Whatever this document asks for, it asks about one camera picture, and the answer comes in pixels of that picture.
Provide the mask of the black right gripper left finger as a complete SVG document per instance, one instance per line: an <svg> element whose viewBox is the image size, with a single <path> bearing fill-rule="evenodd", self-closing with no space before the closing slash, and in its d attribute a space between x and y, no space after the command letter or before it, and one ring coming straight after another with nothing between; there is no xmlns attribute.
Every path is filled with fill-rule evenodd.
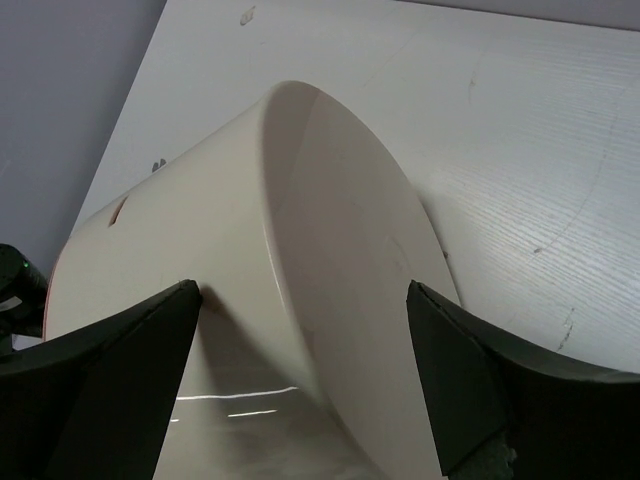
<svg viewBox="0 0 640 480"><path fill-rule="evenodd" d="M183 280L103 320L1 356L4 479L150 479L194 338Z"/></svg>

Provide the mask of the orange top drawer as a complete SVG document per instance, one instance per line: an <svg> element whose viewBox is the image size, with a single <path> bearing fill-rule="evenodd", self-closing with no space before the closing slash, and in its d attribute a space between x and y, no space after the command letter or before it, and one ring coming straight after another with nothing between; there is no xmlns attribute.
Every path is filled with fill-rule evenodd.
<svg viewBox="0 0 640 480"><path fill-rule="evenodd" d="M49 280L48 280L47 295L46 295L46 299L45 299L44 313L43 313L43 326L42 326L42 340L43 341L47 341L48 313L49 313L50 298L51 298L51 292L52 292L53 280L54 280L56 267L57 267L57 262L54 264L54 267L52 268L51 275L50 275Z"/></svg>

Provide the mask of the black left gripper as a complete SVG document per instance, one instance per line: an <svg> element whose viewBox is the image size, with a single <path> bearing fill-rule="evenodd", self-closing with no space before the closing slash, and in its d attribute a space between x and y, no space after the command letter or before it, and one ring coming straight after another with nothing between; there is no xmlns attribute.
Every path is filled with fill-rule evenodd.
<svg viewBox="0 0 640 480"><path fill-rule="evenodd" d="M1 354L13 352L12 336L43 336L46 277L18 249L1 244Z"/></svg>

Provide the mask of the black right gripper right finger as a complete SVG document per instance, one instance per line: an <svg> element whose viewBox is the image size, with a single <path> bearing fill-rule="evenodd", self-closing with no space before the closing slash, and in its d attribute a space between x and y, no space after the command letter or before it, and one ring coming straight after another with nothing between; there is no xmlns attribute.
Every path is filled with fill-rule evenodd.
<svg viewBox="0 0 640 480"><path fill-rule="evenodd" d="M406 307L444 476L638 477L637 374L535 345L419 282Z"/></svg>

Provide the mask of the cream round drawer cabinet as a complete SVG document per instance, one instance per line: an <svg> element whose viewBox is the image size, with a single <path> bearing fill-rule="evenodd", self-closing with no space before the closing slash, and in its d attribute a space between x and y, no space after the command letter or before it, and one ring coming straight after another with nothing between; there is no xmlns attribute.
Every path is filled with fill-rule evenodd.
<svg viewBox="0 0 640 480"><path fill-rule="evenodd" d="M406 297L454 281L393 156L318 88L274 86L56 262L47 339L199 286L157 478L441 477Z"/></svg>

